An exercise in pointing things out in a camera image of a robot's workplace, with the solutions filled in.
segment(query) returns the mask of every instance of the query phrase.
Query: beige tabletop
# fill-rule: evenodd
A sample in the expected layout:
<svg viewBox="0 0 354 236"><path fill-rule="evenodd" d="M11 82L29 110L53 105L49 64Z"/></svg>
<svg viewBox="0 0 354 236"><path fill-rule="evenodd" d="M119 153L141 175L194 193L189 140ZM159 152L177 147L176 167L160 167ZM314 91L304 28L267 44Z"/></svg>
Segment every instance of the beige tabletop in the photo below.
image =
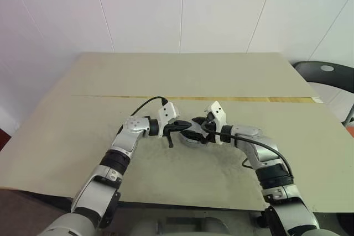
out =
<svg viewBox="0 0 354 236"><path fill-rule="evenodd" d="M278 55L271 55L282 62ZM271 55L253 54L248 59L273 58ZM109 148L123 120L144 101L137 96L158 94L158 88L151 89L148 82L136 83L136 95L125 91L126 86L130 86L132 90L134 87L134 83L127 81L132 78L129 72L121 71L115 78L107 78L107 75L103 74L105 71L109 72L107 69L116 67L117 62L121 68L128 69L126 66L130 66L131 60L125 61L124 58L130 56L83 55L1 151L0 186L49 195L74 196ZM218 56L222 61L224 54ZM243 56L248 55L236 54L235 63L231 62L230 65L242 68L242 60L237 58ZM111 62L112 67L107 65L105 58L107 62ZM97 67L96 71L92 70L93 66ZM313 211L354 211L354 142L325 105L314 102L237 101L238 96L251 95L254 98L315 96L306 82L303 82L286 62L280 63L280 66L268 71L268 75L272 77L277 77L277 72L284 75L283 82L273 83L274 86L278 84L278 89L269 89L269 92L273 90L274 94L257 95L258 88L255 85L249 87L250 91L254 91L253 94L232 94L234 87L236 91L241 90L238 89L237 82L231 82L233 86L228 86L228 90L224 90L225 94L215 93L214 97L225 97L225 101L220 103L226 111L228 124L260 127L267 136L276 141L279 150L290 162L295 182ZM161 71L163 72L163 67L155 66L155 73ZM247 80L240 77L243 72L245 77L246 73L252 72L252 68L244 67L244 71L239 71L239 82ZM263 77L267 82L265 72L263 71ZM225 81L226 78L219 76L220 79L216 80ZM118 79L121 83L110 86ZM171 80L171 83L178 91L176 81ZM210 83L214 91L217 91L220 85L215 80ZM288 86L288 94L282 85ZM173 99L180 109L181 119L203 116L205 107L212 102L212 94L203 91L205 94L194 95L196 91L195 85L185 86L185 89L180 91L184 94L170 91L169 96L173 97L206 97L200 98L199 101ZM153 102L139 114L155 117L159 107L159 101ZM120 189L121 200L183 206L264 209L266 204L263 202L256 175L253 170L241 166L245 156L239 150L227 145L208 145L192 149L183 146L177 134L173 135L173 139L175 147L172 149L168 148L166 139L147 138L140 141L124 176Z"/></svg>
<svg viewBox="0 0 354 236"><path fill-rule="evenodd" d="M66 75L72 95L314 97L277 53L83 54Z"/></svg>

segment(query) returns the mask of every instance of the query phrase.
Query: white wall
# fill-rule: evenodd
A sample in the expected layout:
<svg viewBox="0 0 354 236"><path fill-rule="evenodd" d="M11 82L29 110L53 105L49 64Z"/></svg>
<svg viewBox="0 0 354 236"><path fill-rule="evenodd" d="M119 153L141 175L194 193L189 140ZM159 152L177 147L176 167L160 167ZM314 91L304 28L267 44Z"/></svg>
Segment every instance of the white wall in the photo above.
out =
<svg viewBox="0 0 354 236"><path fill-rule="evenodd" d="M0 0L0 106L16 123L81 51L279 51L354 67L354 0Z"/></svg>

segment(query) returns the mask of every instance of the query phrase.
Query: small black object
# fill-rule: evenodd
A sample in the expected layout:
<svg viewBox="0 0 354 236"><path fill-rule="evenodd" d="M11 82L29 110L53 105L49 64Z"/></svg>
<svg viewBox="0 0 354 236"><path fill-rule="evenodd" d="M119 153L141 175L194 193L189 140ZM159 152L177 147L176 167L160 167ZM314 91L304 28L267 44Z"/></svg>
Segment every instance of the small black object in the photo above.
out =
<svg viewBox="0 0 354 236"><path fill-rule="evenodd" d="M161 98L161 104L162 106L165 106L168 103L168 100L165 97Z"/></svg>
<svg viewBox="0 0 354 236"><path fill-rule="evenodd" d="M119 189L121 184L122 184L122 180L120 178L117 178L116 181L112 181L109 178L105 178L105 177L96 175L93 178L93 180L96 181L96 182L102 183L104 185L111 186L111 187L113 187L115 189Z"/></svg>
<svg viewBox="0 0 354 236"><path fill-rule="evenodd" d="M246 161L248 161L248 158L245 158L244 161L241 163L242 167L253 169L251 166L246 165Z"/></svg>
<svg viewBox="0 0 354 236"><path fill-rule="evenodd" d="M221 128L221 132L225 133L225 134L228 134L228 135L231 135L231 129L232 129L232 125L223 125L223 127ZM225 143L230 143L231 142L231 138L228 137L228 136L225 136L225 135L221 135L220 136L220 140L222 142L225 142Z"/></svg>
<svg viewBox="0 0 354 236"><path fill-rule="evenodd" d="M106 210L105 214L103 215L102 220L100 222L101 229L107 228L111 224L114 214L116 212L116 209L118 207L118 202L119 202L120 198L121 198L121 193L116 191L114 193L114 196L112 197L110 203L108 204L107 210Z"/></svg>
<svg viewBox="0 0 354 236"><path fill-rule="evenodd" d="M167 124L164 127L164 132L163 132L163 137L167 137L168 139L168 143L169 143L169 147L173 148L173 142L172 142L172 138L171 138L171 132L180 132L183 131L185 129L188 129L192 126L191 123L187 122L187 121L183 121L183 120L176 120L174 123L172 124Z"/></svg>
<svg viewBox="0 0 354 236"><path fill-rule="evenodd" d="M72 236L78 236L75 232L72 232L71 230L68 233Z"/></svg>
<svg viewBox="0 0 354 236"><path fill-rule="evenodd" d="M268 229L268 223L267 223L267 219L264 215L264 211L261 212L261 216L256 218L256 223L257 225L262 228L262 229Z"/></svg>
<svg viewBox="0 0 354 236"><path fill-rule="evenodd" d="M291 185L294 183L293 178L289 175L283 164L260 168L256 170L256 174L263 189ZM272 198L267 197L265 200L269 202Z"/></svg>
<svg viewBox="0 0 354 236"><path fill-rule="evenodd" d="M100 165L113 168L121 175L124 175L130 162L131 160L126 154L118 150L109 149L102 158Z"/></svg>
<svg viewBox="0 0 354 236"><path fill-rule="evenodd" d="M149 123L150 123L150 131L149 131L149 135L158 135L159 134L159 123L157 121L157 119L149 119Z"/></svg>
<svg viewBox="0 0 354 236"><path fill-rule="evenodd" d="M215 116L212 114L212 112L209 112L207 115L206 115L206 120L209 122L213 121L215 118Z"/></svg>
<svg viewBox="0 0 354 236"><path fill-rule="evenodd" d="M205 124L206 118L205 117L195 117L192 119L193 122L202 125ZM215 122L207 123L205 127L209 130L215 131L216 130L216 124ZM201 144L207 144L208 142L215 143L215 135L214 134L208 134L206 137L203 136L203 134L192 131L192 130L184 130L181 131L181 134L189 139L199 141Z"/></svg>

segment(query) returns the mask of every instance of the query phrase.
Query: silver arm segment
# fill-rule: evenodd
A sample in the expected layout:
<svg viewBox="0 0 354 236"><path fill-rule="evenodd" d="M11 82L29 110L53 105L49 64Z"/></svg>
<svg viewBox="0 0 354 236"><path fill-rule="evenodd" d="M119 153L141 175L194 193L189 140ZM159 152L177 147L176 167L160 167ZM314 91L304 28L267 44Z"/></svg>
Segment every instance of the silver arm segment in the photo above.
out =
<svg viewBox="0 0 354 236"><path fill-rule="evenodd" d="M278 150L272 139L264 136L262 131L255 127L233 126L231 135L252 139ZM263 198L270 204L265 213L268 215L268 223L272 223L269 226L274 230L273 234L278 234L281 230L286 235L292 235L294 230L302 234L307 229L320 228L316 217L307 208L296 184L293 183L293 178L286 176L283 161L275 153L242 140L232 140L232 144L246 154L257 173L263 187Z"/></svg>
<svg viewBox="0 0 354 236"><path fill-rule="evenodd" d="M115 210L116 206L114 205L120 197L118 188L123 180L123 174L138 140L147 130L147 124L149 124L147 118L129 117L127 119L106 156L95 167L74 197L71 213L59 217L40 236L93 236L101 222L109 224L110 219L105 219L105 214L109 206L112 208L108 209L109 212ZM122 164L114 163L117 160L121 160Z"/></svg>

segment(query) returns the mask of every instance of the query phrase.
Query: black cable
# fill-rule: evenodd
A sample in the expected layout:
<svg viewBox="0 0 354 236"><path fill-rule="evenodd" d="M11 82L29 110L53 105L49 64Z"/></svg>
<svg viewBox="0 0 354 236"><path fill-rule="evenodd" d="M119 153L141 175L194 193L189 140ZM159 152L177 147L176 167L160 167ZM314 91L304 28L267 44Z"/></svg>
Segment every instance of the black cable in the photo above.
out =
<svg viewBox="0 0 354 236"><path fill-rule="evenodd" d="M201 124L201 127L207 133L214 134L214 135L220 135L220 136L223 136L223 137L232 138L234 140L241 140L241 141L245 141L245 142L248 142L248 143L252 143L254 145L262 146L265 149L268 149L268 150L272 151L273 153L277 154L277 156L280 157L284 161L284 164L288 168L288 172L289 172L290 177L294 178L293 171L291 170L291 167L290 167L288 161L286 160L286 158L279 151L273 149L272 147L270 147L268 145L265 145L265 144L263 144L261 142L258 142L258 141L252 140L252 139L237 137L235 135L230 135L230 134L226 134L226 133L219 133L219 132L216 132L216 131L211 131L211 130L209 130L209 129L207 129L205 127L205 124L206 124L206 122L203 122Z"/></svg>
<svg viewBox="0 0 354 236"><path fill-rule="evenodd" d="M248 160L248 158L245 158L245 160L241 163L241 165L245 168L253 169L251 166L244 164L247 160Z"/></svg>
<svg viewBox="0 0 354 236"><path fill-rule="evenodd" d="M140 105L140 106L131 114L131 116L135 115L137 112L140 111L141 108L143 108L146 104L148 104L149 102L153 101L154 99L161 99L161 104L162 104L162 106L165 105L166 103L168 103L168 100L167 100L165 97L162 97L162 96L155 96L155 97L152 97L152 98L148 99L147 101L145 101L142 105ZM121 125L121 127L119 128L117 135L122 131L122 129L123 129L123 125Z"/></svg>

